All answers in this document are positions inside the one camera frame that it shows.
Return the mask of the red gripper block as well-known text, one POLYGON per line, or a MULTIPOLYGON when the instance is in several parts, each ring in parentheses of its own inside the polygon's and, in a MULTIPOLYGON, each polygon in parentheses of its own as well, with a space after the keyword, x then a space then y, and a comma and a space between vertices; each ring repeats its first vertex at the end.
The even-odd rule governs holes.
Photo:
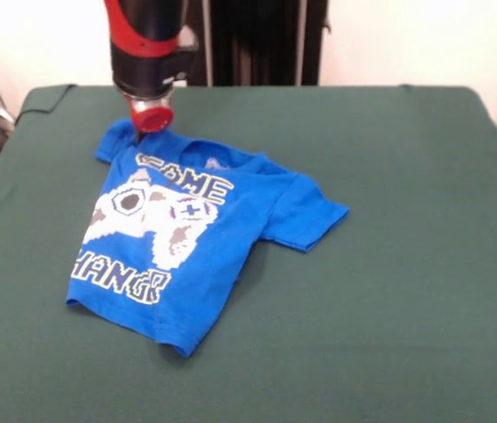
POLYGON ((168 95, 156 99, 127 96, 126 101, 130 109, 130 119, 136 129, 136 145, 142 142, 145 133, 160 132, 174 120, 168 95))

